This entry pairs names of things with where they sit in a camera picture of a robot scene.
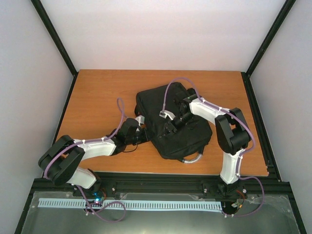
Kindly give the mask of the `black student bag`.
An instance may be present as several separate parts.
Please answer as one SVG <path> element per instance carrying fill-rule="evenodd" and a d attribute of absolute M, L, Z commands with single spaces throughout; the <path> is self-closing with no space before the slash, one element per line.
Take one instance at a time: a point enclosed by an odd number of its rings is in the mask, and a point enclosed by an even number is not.
<path fill-rule="evenodd" d="M 146 134 L 163 159 L 198 161 L 212 137 L 207 120 L 192 114 L 185 99 L 194 94 L 180 82 L 138 92 L 135 114 L 145 120 Z"/>

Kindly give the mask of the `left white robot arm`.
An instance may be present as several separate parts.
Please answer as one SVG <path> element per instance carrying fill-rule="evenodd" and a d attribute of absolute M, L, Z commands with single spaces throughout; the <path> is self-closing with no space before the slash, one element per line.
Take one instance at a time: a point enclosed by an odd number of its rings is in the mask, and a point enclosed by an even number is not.
<path fill-rule="evenodd" d="M 111 135 L 92 140 L 63 135 L 39 159 L 38 165 L 54 185 L 73 184 L 82 187 L 90 196 L 97 196 L 101 192 L 100 178 L 91 169 L 83 169 L 79 164 L 98 156 L 115 156 L 124 153 L 128 145 L 147 142 L 147 133 L 141 127 L 143 124 L 143 116 L 127 118 Z"/>

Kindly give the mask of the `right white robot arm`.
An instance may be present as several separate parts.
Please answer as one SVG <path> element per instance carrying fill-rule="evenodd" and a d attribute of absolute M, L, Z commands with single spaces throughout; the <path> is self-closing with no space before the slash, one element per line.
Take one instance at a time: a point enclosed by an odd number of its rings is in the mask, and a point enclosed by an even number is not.
<path fill-rule="evenodd" d="M 165 91 L 162 109 L 159 112 L 160 117 L 169 120 L 164 126 L 164 132 L 176 133 L 193 116 L 199 116 L 212 123 L 216 129 L 218 145 L 223 152 L 220 177 L 225 184 L 233 184 L 239 180 L 243 154 L 248 152 L 249 142 L 255 145 L 254 136 L 240 109 L 217 106 L 201 97 L 197 90 L 191 90 L 194 94 L 178 101 L 177 115 L 165 109 L 168 92 Z"/>

